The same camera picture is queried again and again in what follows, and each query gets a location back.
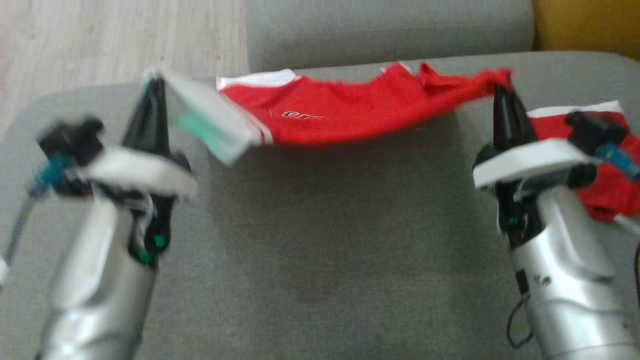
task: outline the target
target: gray ottoman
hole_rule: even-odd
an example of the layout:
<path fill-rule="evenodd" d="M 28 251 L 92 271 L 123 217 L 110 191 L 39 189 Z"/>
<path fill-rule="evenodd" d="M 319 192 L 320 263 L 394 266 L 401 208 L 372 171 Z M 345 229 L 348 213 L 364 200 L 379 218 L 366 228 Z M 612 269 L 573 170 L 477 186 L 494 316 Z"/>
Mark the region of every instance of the gray ottoman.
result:
<path fill-rule="evenodd" d="M 417 70 L 416 61 L 406 62 Z M 529 109 L 617 99 L 640 129 L 640 65 L 601 53 L 520 53 L 428 60 L 444 74 L 513 67 Z M 383 64 L 301 70 L 364 81 Z M 23 184 L 44 157 L 35 135 L 55 117 L 91 112 L 116 144 L 138 85 L 50 95 L 0 144 L 0 225 L 7 234 Z M 518 300 L 495 204 L 471 168 L 491 138 L 492 102 L 420 129 L 324 149 L 255 149 L 226 168 L 185 134 L 200 196 L 180 204 L 138 359 L 539 359 L 511 350 Z M 51 197 L 33 214 L 12 283 L 0 297 L 0 359 L 35 355 L 48 282 L 84 206 Z M 637 239 L 595 224 L 618 269 L 632 328 Z M 517 320 L 515 332 L 527 327 Z"/>

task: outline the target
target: gray sofa seat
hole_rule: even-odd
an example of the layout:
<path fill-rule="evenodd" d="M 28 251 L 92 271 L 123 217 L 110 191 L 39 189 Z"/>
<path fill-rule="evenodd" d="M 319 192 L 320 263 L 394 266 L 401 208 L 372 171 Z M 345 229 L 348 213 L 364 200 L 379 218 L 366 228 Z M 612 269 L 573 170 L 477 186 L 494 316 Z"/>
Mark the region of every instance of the gray sofa seat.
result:
<path fill-rule="evenodd" d="M 530 51 L 530 0 L 248 0 L 252 72 Z"/>
<path fill-rule="evenodd" d="M 518 53 L 428 63 L 443 74 L 512 67 L 529 109 L 617 99 L 631 128 L 640 129 L 640 65 L 626 58 Z M 417 61 L 405 64 L 417 70 Z M 382 66 L 299 73 L 365 81 Z M 116 144 L 139 90 L 83 88 L 24 110 L 0 143 L 3 233 L 24 181 L 44 160 L 35 134 L 55 117 L 91 112 L 106 123 L 105 142 Z M 505 339 L 518 291 L 495 232 L 494 201 L 472 184 L 491 118 L 485 99 L 368 142 L 254 149 L 231 168 L 194 138 L 174 134 L 200 196 L 174 211 L 173 243 L 138 359 L 539 359 L 535 343 L 514 351 Z M 35 354 L 51 272 L 84 209 L 49 199 L 33 214 L 13 282 L 0 297 L 0 359 Z M 594 226 L 638 334 L 637 240 L 612 225 Z"/>

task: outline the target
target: gray couch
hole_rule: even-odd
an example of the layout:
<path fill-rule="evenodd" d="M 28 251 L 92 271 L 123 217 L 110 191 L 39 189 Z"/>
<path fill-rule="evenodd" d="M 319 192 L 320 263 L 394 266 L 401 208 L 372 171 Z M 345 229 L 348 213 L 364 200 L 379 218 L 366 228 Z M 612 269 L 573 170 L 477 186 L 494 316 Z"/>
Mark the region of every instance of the gray couch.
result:
<path fill-rule="evenodd" d="M 364 0 L 356 7 L 331 1 L 336 10 L 322 17 L 308 6 L 327 0 L 284 3 L 248 3 L 252 70 L 401 58 L 416 71 L 419 62 L 409 58 L 523 51 L 426 61 L 443 74 L 511 67 L 529 109 L 617 99 L 632 129 L 640 129 L 640 65 L 604 53 L 524 52 L 532 36 L 525 1 L 405 1 L 385 13 Z M 394 19 L 384 28 L 390 32 L 375 30 L 373 18 Z M 361 31 L 347 31 L 347 23 Z M 299 73 L 366 81 L 382 66 Z M 84 88 L 24 110 L 0 144 L 2 230 L 24 181 L 43 161 L 34 132 L 56 116 L 92 112 L 107 124 L 104 141 L 114 144 L 138 91 Z M 472 186 L 476 152 L 492 135 L 491 115 L 486 99 L 420 131 L 325 149 L 255 149 L 231 168 L 194 138 L 174 134 L 200 196 L 175 209 L 173 245 L 161 262 L 138 358 L 539 359 L 535 343 L 514 351 L 505 339 L 518 292 L 495 232 L 494 201 Z M 51 271 L 84 209 L 50 199 L 33 214 L 13 285 L 0 298 L 0 359 L 35 353 Z M 594 227 L 617 266 L 638 334 L 636 240 L 612 225 Z M 525 335 L 517 322 L 515 332 Z"/>

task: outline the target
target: sofa cushion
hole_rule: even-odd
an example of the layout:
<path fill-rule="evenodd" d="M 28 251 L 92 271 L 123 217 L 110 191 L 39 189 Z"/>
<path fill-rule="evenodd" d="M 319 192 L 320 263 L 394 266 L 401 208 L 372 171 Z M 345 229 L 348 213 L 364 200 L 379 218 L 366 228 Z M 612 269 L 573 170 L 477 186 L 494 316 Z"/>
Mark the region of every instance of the sofa cushion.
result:
<path fill-rule="evenodd" d="M 529 109 L 617 99 L 640 130 L 640 65 L 602 53 L 518 53 L 428 60 L 442 74 L 513 67 Z M 417 70 L 417 61 L 407 61 Z M 308 69 L 364 81 L 384 64 Z M 34 102 L 0 143 L 0 229 L 44 161 L 35 135 L 51 119 L 92 112 L 104 142 L 120 139 L 138 85 L 71 90 Z M 324 149 L 260 148 L 226 168 L 206 146 L 173 134 L 200 196 L 173 213 L 137 359 L 539 359 L 504 336 L 519 299 L 495 202 L 471 168 L 490 140 L 492 101 L 418 129 Z M 24 233 L 0 298 L 0 359 L 34 356 L 46 293 L 86 205 L 48 199 Z M 595 224 L 618 270 L 634 334 L 637 240 Z M 6 236 L 0 238 L 4 243 Z M 518 318 L 514 331 L 525 336 Z"/>
<path fill-rule="evenodd" d="M 249 0 L 252 72 L 531 50 L 530 0 Z"/>

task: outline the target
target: red fabric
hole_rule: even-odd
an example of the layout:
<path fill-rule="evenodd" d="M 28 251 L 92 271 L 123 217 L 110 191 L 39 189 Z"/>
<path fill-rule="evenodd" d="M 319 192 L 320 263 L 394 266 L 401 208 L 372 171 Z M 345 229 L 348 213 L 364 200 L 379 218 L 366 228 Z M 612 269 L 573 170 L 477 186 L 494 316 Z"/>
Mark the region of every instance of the red fabric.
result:
<path fill-rule="evenodd" d="M 621 113 L 599 112 L 598 116 L 609 117 L 628 127 Z M 540 140 L 548 138 L 568 138 L 571 128 L 564 123 L 566 114 L 531 119 Z M 621 145 L 626 153 L 640 163 L 640 140 L 629 134 Z M 613 166 L 602 163 L 598 167 L 598 177 L 591 186 L 578 190 L 577 195 L 587 207 L 589 214 L 603 221 L 611 221 L 618 214 L 634 216 L 640 213 L 640 184 L 632 183 Z"/>
<path fill-rule="evenodd" d="M 509 75 L 499 70 L 472 78 L 441 76 L 425 63 L 413 75 L 398 63 L 370 83 L 303 76 L 284 86 L 230 85 L 220 93 L 258 118 L 276 144 L 325 145 L 416 125 L 492 94 L 495 84 L 512 89 Z"/>

